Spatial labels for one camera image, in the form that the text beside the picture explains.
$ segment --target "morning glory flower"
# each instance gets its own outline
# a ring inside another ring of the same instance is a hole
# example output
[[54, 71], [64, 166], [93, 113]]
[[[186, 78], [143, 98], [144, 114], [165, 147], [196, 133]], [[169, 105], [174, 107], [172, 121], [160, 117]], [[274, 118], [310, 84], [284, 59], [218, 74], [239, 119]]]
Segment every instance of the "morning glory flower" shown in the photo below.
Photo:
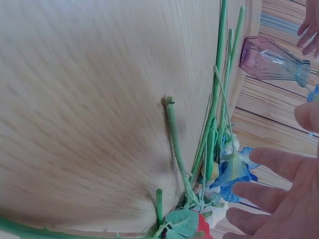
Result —
[[319, 101], [319, 84], [316, 85], [314, 91], [310, 92], [307, 97], [307, 102]]
[[251, 161], [249, 159], [249, 154], [251, 153], [251, 151], [253, 151], [254, 148], [251, 147], [244, 147], [240, 152], [239, 152], [239, 158], [248, 164], [250, 169], [254, 169], [257, 168], [259, 166], [259, 164], [254, 163], [253, 161]]
[[234, 153], [227, 155], [227, 160], [219, 165], [220, 176], [209, 185], [208, 191], [220, 186], [220, 195], [228, 202], [239, 202], [240, 198], [232, 193], [232, 186], [237, 182], [257, 181], [258, 178], [249, 171], [248, 155], [251, 149], [245, 149], [242, 154]]

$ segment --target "wooden board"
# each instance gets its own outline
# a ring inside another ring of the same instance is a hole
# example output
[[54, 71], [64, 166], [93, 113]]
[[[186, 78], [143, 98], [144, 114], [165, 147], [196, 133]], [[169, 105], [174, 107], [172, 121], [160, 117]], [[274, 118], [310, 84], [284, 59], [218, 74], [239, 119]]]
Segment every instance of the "wooden board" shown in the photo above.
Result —
[[[228, 27], [249, 4], [246, 33], [256, 31], [258, 2], [229, 4]], [[1, 213], [67, 232], [140, 235], [155, 222], [157, 188], [164, 213], [182, 194], [165, 95], [175, 97], [181, 151], [192, 166], [212, 87], [220, 1], [0, 5]]]

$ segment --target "plastic flower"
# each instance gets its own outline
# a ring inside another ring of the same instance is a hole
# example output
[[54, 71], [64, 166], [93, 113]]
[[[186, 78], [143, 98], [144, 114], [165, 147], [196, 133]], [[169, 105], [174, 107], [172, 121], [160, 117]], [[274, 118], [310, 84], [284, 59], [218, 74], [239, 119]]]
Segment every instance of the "plastic flower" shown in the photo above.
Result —
[[198, 213], [198, 228], [196, 231], [197, 232], [204, 232], [204, 237], [202, 237], [204, 239], [214, 239], [209, 234], [210, 233], [209, 224], [205, 221], [205, 217], [201, 213]]
[[232, 187], [237, 182], [257, 181], [258, 178], [253, 175], [249, 168], [256, 167], [255, 163], [248, 158], [250, 149], [244, 152], [227, 155], [227, 160], [219, 166], [220, 176], [209, 186], [208, 190], [213, 190], [220, 186], [220, 195], [228, 202], [237, 203], [241, 198], [232, 193]]
[[249, 159], [249, 154], [251, 153], [251, 151], [253, 151], [254, 148], [251, 147], [244, 147], [240, 152], [239, 152], [239, 158], [240, 160], [242, 160], [243, 162], [247, 163], [250, 169], [254, 169], [257, 168], [259, 166], [259, 164], [254, 163], [253, 161], [251, 161]]
[[316, 88], [313, 92], [310, 92], [307, 97], [307, 102], [318, 101], [319, 102], [319, 84], [316, 85]]
[[233, 153], [233, 146], [231, 143], [231, 137], [234, 141], [234, 147], [235, 147], [235, 152], [237, 152], [239, 150], [239, 140], [237, 138], [236, 134], [232, 134], [232, 136], [230, 135], [229, 130], [226, 131], [225, 136], [223, 136], [223, 141], [222, 141], [222, 150], [220, 152], [220, 156], [225, 156], [228, 154]]

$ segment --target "purple glass vase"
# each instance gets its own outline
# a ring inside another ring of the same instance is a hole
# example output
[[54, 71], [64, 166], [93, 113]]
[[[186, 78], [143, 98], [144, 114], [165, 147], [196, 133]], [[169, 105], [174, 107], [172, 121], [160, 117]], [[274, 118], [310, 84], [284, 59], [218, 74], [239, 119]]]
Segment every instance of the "purple glass vase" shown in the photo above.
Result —
[[273, 40], [250, 36], [245, 38], [240, 68], [258, 80], [296, 81], [305, 87], [310, 75], [310, 61], [300, 60]]

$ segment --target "flower stem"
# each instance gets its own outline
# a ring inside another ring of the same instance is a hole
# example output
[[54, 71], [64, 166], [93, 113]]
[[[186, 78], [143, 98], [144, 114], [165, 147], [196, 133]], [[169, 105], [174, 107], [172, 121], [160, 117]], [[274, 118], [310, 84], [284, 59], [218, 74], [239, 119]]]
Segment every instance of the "flower stem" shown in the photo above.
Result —
[[205, 183], [206, 183], [206, 166], [207, 166], [207, 144], [205, 144], [205, 148], [204, 148], [204, 165], [203, 165], [203, 182], [202, 182], [202, 188], [201, 188], [201, 197], [200, 197], [200, 201], [201, 201], [201, 205], [200, 205], [200, 213], [203, 210], [203, 202], [204, 202], [204, 194], [205, 194]]
[[230, 121], [230, 115], [229, 115], [229, 110], [228, 110], [228, 105], [227, 105], [227, 99], [226, 99], [226, 94], [225, 94], [225, 91], [224, 89], [222, 88], [222, 83], [221, 83], [221, 80], [220, 80], [220, 75], [219, 75], [219, 72], [218, 72], [218, 69], [216, 66], [214, 66], [215, 68], [215, 74], [216, 74], [216, 79], [217, 79], [217, 82], [218, 84], [220, 85], [221, 87], [221, 93], [222, 93], [222, 96], [223, 96], [223, 103], [224, 103], [224, 106], [226, 108], [226, 116], [227, 116], [227, 121], [228, 121], [228, 125], [229, 125], [229, 131], [230, 131], [230, 140], [231, 140], [231, 146], [233, 148], [233, 150], [235, 149], [235, 144], [234, 144], [234, 140], [233, 140], [233, 129], [231, 127], [231, 121]]
[[[227, 15], [226, 13], [227, 13], [227, 0], [222, 0], [221, 11], [220, 11], [220, 16], [219, 16], [217, 57], [216, 57], [216, 66], [219, 70], [221, 69], [222, 59], [223, 59], [225, 25], [226, 25], [226, 15]], [[197, 154], [195, 156], [195, 161], [193, 164], [193, 168], [191, 170], [192, 176], [189, 179], [190, 183], [193, 182], [194, 176], [195, 176], [196, 172], [198, 171], [199, 163], [200, 163], [200, 160], [201, 160], [201, 157], [203, 154], [203, 150], [204, 150], [204, 146], [205, 146], [207, 138], [208, 138], [210, 126], [211, 126], [213, 120], [215, 120], [215, 116], [216, 116], [217, 105], [219, 102], [219, 89], [218, 89], [218, 83], [215, 80], [213, 83], [213, 93], [212, 93], [211, 100], [212, 100], [212, 102], [211, 102], [208, 117], [207, 117], [207, 120], [205, 123], [204, 133], [203, 133], [201, 141], [199, 142], [199, 150], [197, 151]]]
[[[228, 46], [227, 46], [227, 62], [226, 62], [226, 71], [224, 74], [224, 86], [223, 89], [225, 91], [225, 95], [226, 95], [226, 99], [223, 98], [223, 102], [226, 101], [227, 104], [227, 90], [228, 90], [228, 82], [229, 82], [229, 75], [230, 75], [230, 61], [231, 61], [231, 53], [232, 53], [232, 38], [233, 38], [233, 29], [229, 29], [228, 32]], [[220, 122], [219, 122], [219, 132], [218, 132], [218, 140], [217, 140], [217, 155], [219, 155], [219, 152], [222, 148], [222, 139], [223, 139], [223, 135], [225, 133], [225, 105], [223, 104], [221, 106], [221, 110], [220, 110]]]
[[182, 159], [182, 155], [181, 155], [181, 151], [180, 151], [180, 147], [179, 147], [178, 135], [177, 135], [177, 126], [176, 126], [174, 104], [175, 104], [174, 98], [171, 96], [168, 96], [166, 98], [166, 108], [165, 108], [166, 116], [167, 116], [167, 123], [169, 126], [169, 131], [170, 131], [171, 141], [173, 144], [175, 158], [176, 158], [177, 165], [178, 165], [178, 168], [179, 168], [179, 171], [181, 174], [181, 178], [182, 178], [182, 181], [183, 181], [183, 184], [185, 187], [185, 194], [186, 194], [186, 198], [187, 198], [187, 203], [186, 203], [185, 207], [188, 207], [191, 201], [198, 203], [198, 199], [190, 186], [190, 182], [187, 178], [185, 166], [183, 164], [183, 159]]
[[156, 190], [156, 211], [157, 211], [157, 217], [158, 217], [158, 223], [159, 225], [163, 224], [163, 191], [162, 189], [158, 188]]
[[236, 54], [237, 54], [237, 46], [238, 46], [239, 36], [240, 36], [241, 30], [242, 30], [243, 24], [244, 24], [244, 17], [245, 17], [245, 7], [241, 6], [240, 10], [239, 10], [237, 26], [236, 26], [236, 31], [235, 31], [234, 45], [233, 45], [233, 49], [231, 52], [230, 69], [233, 67], [234, 59], [235, 59]]

